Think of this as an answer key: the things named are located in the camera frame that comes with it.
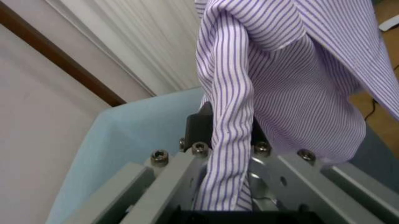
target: striped shirt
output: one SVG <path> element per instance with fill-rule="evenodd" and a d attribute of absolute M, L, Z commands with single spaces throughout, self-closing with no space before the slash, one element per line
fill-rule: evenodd
<path fill-rule="evenodd" d="M 350 159 L 365 136 L 348 101 L 367 90 L 399 119 L 399 86 L 369 0 L 196 0 L 203 102 L 214 109 L 213 153 L 197 210 L 250 210 L 256 117 L 273 150 Z"/>

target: light blue panel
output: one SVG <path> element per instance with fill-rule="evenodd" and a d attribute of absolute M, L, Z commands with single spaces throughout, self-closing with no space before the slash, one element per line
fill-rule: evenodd
<path fill-rule="evenodd" d="M 178 152 L 188 115 L 203 91 L 149 98 L 102 112 L 78 150 L 55 199 L 47 224 L 63 222 L 127 162 L 144 163 L 156 149 Z"/>

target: screw head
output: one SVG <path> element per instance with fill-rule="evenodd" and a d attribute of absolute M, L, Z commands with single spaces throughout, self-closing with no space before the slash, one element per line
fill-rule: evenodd
<path fill-rule="evenodd" d="M 268 142 L 260 141 L 257 142 L 254 146 L 254 153 L 256 155 L 261 155 L 264 157 L 268 157 L 271 152 L 271 146 Z"/>
<path fill-rule="evenodd" d="M 305 161 L 307 162 L 313 162 L 316 160 L 316 156 L 312 151 L 309 151 L 307 149 L 301 149 L 298 151 L 298 155 Z"/>
<path fill-rule="evenodd" d="M 202 141 L 197 141 L 191 146 L 191 151 L 192 151 L 192 154 L 195 156 L 207 157 L 209 147 L 208 147 L 208 144 L 206 144 Z"/>
<path fill-rule="evenodd" d="M 184 144 L 185 144 L 185 138 L 181 138 L 179 140 L 179 150 L 180 150 L 180 152 L 184 152 Z"/>
<path fill-rule="evenodd" d="M 165 150 L 156 150 L 151 155 L 151 164 L 155 167 L 164 167 L 168 165 L 169 155 Z"/>

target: wire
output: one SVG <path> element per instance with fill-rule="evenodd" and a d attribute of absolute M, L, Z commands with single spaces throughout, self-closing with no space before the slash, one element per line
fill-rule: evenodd
<path fill-rule="evenodd" d="M 373 99 L 371 103 L 373 104 L 373 110 L 364 118 L 365 121 L 367 121 L 367 118 L 369 118 L 369 116 L 371 116 L 376 111 L 376 104 L 378 104 L 378 102 Z"/>

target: light blue board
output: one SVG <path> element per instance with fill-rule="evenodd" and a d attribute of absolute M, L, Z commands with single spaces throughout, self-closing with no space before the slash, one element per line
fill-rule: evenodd
<path fill-rule="evenodd" d="M 144 163 L 156 149 L 176 154 L 186 118 L 198 111 L 202 94 L 193 89 L 102 112 L 83 140 L 46 223 L 62 223 L 127 162 Z M 394 175 L 399 162 L 370 128 L 351 162 L 399 192 L 399 175 Z"/>

